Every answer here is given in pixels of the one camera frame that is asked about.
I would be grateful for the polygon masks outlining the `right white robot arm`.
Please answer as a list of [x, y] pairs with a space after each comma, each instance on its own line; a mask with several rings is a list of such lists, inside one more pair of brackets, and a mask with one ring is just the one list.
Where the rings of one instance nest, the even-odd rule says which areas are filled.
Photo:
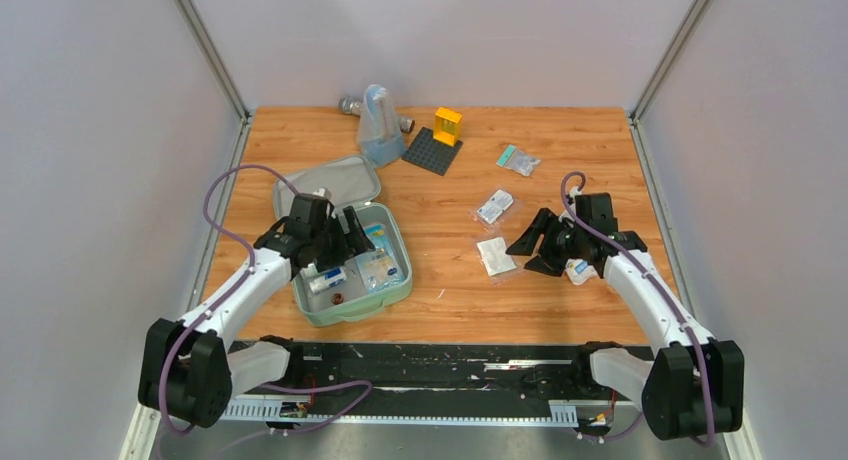
[[588, 342], [571, 370], [584, 397], [610, 388], [631, 400], [656, 438], [703, 441], [743, 423], [745, 357], [689, 313], [663, 280], [647, 245], [619, 228], [607, 193], [565, 198], [565, 216], [540, 209], [506, 252], [525, 256], [526, 269], [552, 277], [582, 260], [628, 306], [653, 354], [643, 360], [615, 342]]

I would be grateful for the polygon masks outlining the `small blue white bottle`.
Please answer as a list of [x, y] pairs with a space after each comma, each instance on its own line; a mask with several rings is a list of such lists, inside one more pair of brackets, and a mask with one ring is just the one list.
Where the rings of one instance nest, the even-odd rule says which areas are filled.
[[311, 279], [308, 287], [312, 294], [317, 295], [343, 284], [346, 280], [346, 270], [343, 267], [337, 267]]

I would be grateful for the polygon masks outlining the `blue mask package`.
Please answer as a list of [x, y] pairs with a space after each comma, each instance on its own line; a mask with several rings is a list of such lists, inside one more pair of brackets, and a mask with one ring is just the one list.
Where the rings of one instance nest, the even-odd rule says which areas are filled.
[[376, 293], [400, 285], [405, 280], [392, 247], [389, 232], [382, 223], [365, 227], [374, 249], [355, 257], [359, 275], [367, 293]]

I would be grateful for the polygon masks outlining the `white gauze packet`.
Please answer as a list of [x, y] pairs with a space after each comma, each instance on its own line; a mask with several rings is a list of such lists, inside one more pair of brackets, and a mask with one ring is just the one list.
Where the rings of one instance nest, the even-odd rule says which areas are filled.
[[493, 237], [477, 242], [476, 248], [489, 277], [517, 269], [512, 257], [506, 253], [507, 245], [503, 237]]

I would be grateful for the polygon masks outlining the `white blue cotton packet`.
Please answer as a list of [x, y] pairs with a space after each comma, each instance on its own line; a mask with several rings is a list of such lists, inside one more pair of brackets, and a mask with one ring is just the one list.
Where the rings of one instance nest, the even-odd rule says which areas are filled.
[[597, 276], [594, 266], [583, 259], [569, 259], [564, 272], [575, 286], [582, 285]]

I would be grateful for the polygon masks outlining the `teal header plastic packet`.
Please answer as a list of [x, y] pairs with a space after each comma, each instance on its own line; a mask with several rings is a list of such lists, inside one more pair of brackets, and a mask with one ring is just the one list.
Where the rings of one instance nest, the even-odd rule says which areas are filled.
[[524, 177], [532, 175], [541, 160], [527, 154], [513, 144], [509, 144], [496, 161], [496, 165], [516, 172]]

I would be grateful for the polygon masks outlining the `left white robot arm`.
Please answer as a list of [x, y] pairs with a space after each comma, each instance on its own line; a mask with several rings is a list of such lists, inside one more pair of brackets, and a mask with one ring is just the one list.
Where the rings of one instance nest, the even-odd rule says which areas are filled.
[[168, 427], [179, 419], [209, 428], [230, 400], [271, 383], [298, 391], [306, 366], [290, 341], [266, 336], [233, 351], [236, 334], [302, 270], [324, 272], [372, 251], [354, 207], [337, 211], [318, 194], [297, 194], [287, 215], [247, 247], [247, 258], [206, 301], [177, 320], [160, 318], [146, 333], [138, 387], [141, 405], [160, 412]]

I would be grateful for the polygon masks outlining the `clear bag of pads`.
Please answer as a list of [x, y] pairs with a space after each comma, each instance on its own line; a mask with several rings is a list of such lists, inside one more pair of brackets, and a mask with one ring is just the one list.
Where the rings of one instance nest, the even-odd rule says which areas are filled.
[[472, 211], [472, 216], [486, 226], [494, 226], [515, 203], [512, 194], [503, 189], [495, 190], [481, 206]]

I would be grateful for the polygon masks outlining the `mint green medicine kit case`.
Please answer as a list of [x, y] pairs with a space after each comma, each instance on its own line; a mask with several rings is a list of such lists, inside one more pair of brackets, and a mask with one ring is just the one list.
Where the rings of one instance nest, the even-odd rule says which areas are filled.
[[291, 187], [324, 195], [333, 206], [330, 252], [292, 281], [295, 301], [311, 325], [361, 321], [411, 294], [411, 261], [394, 216], [376, 201], [381, 182], [366, 158], [350, 155], [284, 177], [273, 187], [276, 217], [289, 214]]

